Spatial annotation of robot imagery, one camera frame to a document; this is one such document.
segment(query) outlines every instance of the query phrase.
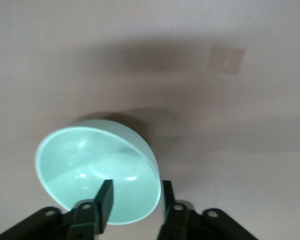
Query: gray surface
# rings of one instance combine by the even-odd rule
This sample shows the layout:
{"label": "gray surface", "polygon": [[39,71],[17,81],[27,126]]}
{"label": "gray surface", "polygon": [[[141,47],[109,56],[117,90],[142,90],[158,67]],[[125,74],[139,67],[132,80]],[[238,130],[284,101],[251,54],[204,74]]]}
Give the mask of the gray surface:
{"label": "gray surface", "polygon": [[[35,173],[41,139],[109,115],[198,212],[300,240],[300,0],[0,1],[0,233],[57,205]],[[159,206],[101,239],[153,240],[162,220]]]}

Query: turquoise plastic bowl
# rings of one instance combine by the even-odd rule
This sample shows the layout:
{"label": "turquoise plastic bowl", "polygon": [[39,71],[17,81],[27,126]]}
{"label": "turquoise plastic bowl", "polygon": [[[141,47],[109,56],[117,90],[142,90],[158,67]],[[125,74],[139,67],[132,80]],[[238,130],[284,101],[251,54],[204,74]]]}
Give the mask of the turquoise plastic bowl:
{"label": "turquoise plastic bowl", "polygon": [[150,147],[130,128],[109,120],[86,120],[51,133],[38,146],[35,169],[44,189],[68,211],[113,179],[110,225],[144,219],[160,200],[159,169]]}

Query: mint green bowl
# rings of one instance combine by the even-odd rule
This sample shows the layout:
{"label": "mint green bowl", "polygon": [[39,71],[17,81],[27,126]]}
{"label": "mint green bowl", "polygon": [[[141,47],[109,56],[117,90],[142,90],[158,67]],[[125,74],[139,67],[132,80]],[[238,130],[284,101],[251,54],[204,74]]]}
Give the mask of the mint green bowl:
{"label": "mint green bowl", "polygon": [[117,122],[94,119],[57,130],[35,155],[38,178],[66,210],[93,199],[104,180],[113,179],[110,225],[137,222],[158,205],[161,182],[156,158],[136,132]]}

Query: bowl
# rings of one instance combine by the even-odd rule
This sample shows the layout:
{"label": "bowl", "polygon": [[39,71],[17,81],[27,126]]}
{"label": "bowl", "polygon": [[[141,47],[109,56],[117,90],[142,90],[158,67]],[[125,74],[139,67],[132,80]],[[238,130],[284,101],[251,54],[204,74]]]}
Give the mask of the bowl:
{"label": "bowl", "polygon": [[112,179],[110,225],[140,221],[160,200],[159,168],[149,145],[110,120],[86,120],[51,133],[37,148],[35,169],[44,189],[68,211]]}

